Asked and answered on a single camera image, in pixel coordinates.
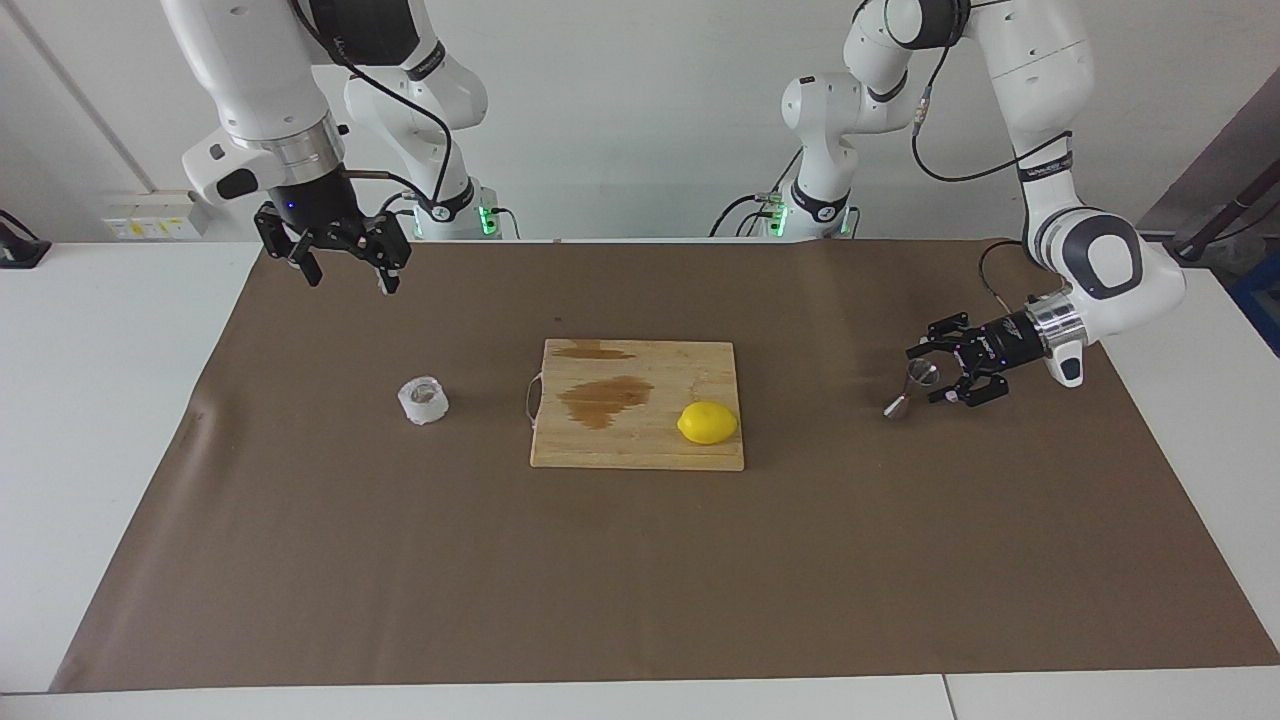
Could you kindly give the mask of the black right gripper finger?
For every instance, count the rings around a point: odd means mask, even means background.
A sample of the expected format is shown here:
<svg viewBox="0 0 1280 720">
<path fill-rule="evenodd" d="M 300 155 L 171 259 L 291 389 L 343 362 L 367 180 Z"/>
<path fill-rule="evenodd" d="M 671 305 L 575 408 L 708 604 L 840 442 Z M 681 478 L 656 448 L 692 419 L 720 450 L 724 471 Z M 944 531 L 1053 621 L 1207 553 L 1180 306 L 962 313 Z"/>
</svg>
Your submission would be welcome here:
<svg viewBox="0 0 1280 720">
<path fill-rule="evenodd" d="M 264 202 L 255 213 L 255 228 L 269 258 L 287 261 L 310 287 L 320 284 L 323 269 L 311 252 L 307 231 L 301 238 L 291 237 L 289 227 L 274 202 Z"/>
<path fill-rule="evenodd" d="M 394 295 L 412 247 L 397 215 L 375 215 L 361 220 L 349 252 L 375 269 L 384 295 Z"/>
</svg>

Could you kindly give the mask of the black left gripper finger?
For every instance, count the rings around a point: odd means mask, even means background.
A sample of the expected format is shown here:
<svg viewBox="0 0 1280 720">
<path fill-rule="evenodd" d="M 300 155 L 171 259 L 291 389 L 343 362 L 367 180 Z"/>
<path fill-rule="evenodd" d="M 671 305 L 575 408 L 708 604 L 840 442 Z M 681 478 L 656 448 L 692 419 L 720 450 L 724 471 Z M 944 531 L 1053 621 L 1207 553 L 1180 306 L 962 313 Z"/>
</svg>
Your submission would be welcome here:
<svg viewBox="0 0 1280 720">
<path fill-rule="evenodd" d="M 1009 393 L 1004 374 L 1009 370 L 1007 363 L 996 363 L 993 366 L 961 365 L 959 370 L 960 374 L 951 386 L 928 392 L 929 404 L 980 406 Z"/>
<path fill-rule="evenodd" d="M 931 323 L 918 343 L 906 350 L 906 357 L 924 357 L 928 354 L 986 357 L 986 347 L 980 340 L 984 331 L 982 325 L 973 325 L 966 313 L 956 313 Z"/>
</svg>

